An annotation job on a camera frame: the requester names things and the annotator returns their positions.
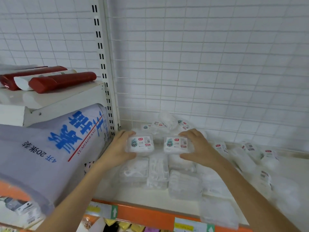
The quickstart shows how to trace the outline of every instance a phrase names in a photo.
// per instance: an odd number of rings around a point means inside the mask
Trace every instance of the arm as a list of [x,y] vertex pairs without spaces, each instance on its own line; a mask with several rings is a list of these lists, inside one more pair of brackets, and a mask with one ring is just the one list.
[[273,207],[242,175],[221,156],[196,129],[179,135],[191,139],[195,152],[181,154],[215,170],[222,178],[254,232],[300,232],[280,211]]
[[96,161],[78,186],[44,220],[36,232],[76,232],[103,174],[126,160],[136,157],[136,153],[124,151],[126,141],[132,134],[135,132],[120,131],[114,137],[101,158]]

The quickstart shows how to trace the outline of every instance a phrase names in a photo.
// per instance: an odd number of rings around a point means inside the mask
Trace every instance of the person's left hand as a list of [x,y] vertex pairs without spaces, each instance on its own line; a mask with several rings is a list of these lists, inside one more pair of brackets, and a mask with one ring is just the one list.
[[136,157],[135,152],[125,152],[127,139],[134,134],[136,134],[134,131],[121,130],[118,132],[98,162],[111,169],[127,160],[134,159]]

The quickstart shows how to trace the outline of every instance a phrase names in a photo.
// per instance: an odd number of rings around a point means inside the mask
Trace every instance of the white tile wall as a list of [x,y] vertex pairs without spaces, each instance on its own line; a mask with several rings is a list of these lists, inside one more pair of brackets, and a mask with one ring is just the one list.
[[60,65],[102,77],[91,12],[88,0],[0,0],[0,63]]
[[211,138],[309,151],[308,0],[107,3],[122,126],[168,110]]

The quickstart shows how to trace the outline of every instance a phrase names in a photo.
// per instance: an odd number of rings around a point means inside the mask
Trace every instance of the hand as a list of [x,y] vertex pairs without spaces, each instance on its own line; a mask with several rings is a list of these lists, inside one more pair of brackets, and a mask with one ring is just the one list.
[[208,143],[203,134],[199,131],[190,129],[181,132],[179,135],[189,138],[194,145],[193,153],[180,154],[180,158],[196,162],[212,169],[220,165],[223,157]]
[[118,132],[98,162],[111,169],[123,164],[127,160],[134,159],[136,157],[135,152],[125,152],[127,139],[133,134],[136,134],[136,132],[125,130]]

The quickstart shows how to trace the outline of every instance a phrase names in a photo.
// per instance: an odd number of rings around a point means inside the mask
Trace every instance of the red line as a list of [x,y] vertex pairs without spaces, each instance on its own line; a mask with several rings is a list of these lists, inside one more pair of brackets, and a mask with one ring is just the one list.
[[93,126],[93,128],[89,131],[88,135],[84,138],[84,140],[81,142],[81,144],[79,144],[78,148],[75,150],[75,152],[72,154],[72,156],[69,158],[68,162],[72,159],[72,157],[75,155],[75,153],[79,150],[80,146],[84,143],[84,141],[86,140],[86,138],[89,136],[89,134],[91,134],[92,130],[95,128],[96,124],[99,123],[100,119],[103,117],[103,115],[99,118],[98,122],[95,123],[95,125]]

